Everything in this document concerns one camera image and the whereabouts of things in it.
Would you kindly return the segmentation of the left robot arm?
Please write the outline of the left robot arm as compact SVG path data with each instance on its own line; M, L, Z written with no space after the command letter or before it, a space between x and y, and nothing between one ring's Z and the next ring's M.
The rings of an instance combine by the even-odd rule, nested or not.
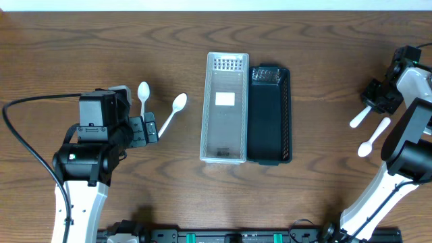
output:
M127 149L158 142L154 114L130 117L131 106L127 86L80 95L80 122L67 131L53 156L60 180L53 242L96 242L113 170Z

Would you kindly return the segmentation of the white plastic fork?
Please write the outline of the white plastic fork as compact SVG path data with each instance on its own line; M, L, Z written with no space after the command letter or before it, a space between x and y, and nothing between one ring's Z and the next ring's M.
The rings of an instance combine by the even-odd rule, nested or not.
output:
M349 126L351 128L357 128L360 123L365 119L365 117L369 114L371 111L371 106L366 106L358 115L356 115L349 123Z
M359 146L357 151L357 155L359 157L366 157L371 153L374 141L383 133L383 131L388 127L388 125L390 125L390 123L391 119L388 117L384 117L381 120L380 124L377 126L371 137Z

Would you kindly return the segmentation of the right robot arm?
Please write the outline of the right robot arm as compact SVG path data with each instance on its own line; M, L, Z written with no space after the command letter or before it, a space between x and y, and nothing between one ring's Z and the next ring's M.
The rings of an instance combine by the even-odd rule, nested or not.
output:
M375 234L375 228L409 192L431 182L431 68L421 64L421 48L396 49L384 81L372 80L361 94L366 105L351 122L356 127L369 111L392 115L406 111L385 139L381 167L356 202L345 209L337 225L323 230L320 242L394 242L396 235Z

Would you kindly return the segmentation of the white plastic fork top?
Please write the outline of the white plastic fork top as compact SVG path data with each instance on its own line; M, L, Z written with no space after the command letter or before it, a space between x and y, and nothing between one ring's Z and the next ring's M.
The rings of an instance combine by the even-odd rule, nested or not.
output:
M371 111L371 106L366 106L358 115L356 115L349 123L349 126L351 128L357 128L360 123L365 119L365 117L369 114Z

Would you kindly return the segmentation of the white plastic spoon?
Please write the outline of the white plastic spoon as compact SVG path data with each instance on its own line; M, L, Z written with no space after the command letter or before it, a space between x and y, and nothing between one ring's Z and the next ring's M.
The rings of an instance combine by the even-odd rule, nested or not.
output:
M147 82L141 82L138 86L137 95L141 102L140 116L144 119L145 103L150 97L150 88Z
M166 119L165 123L162 125L161 129L159 130L159 132L158 132L158 138L162 137L164 131L168 127L168 125L169 125L170 121L172 120L173 116L177 112L181 111L186 106L187 99L188 99L187 94L186 93L181 93L181 94L179 94L173 100L173 103L172 103L172 112L169 115L169 117Z

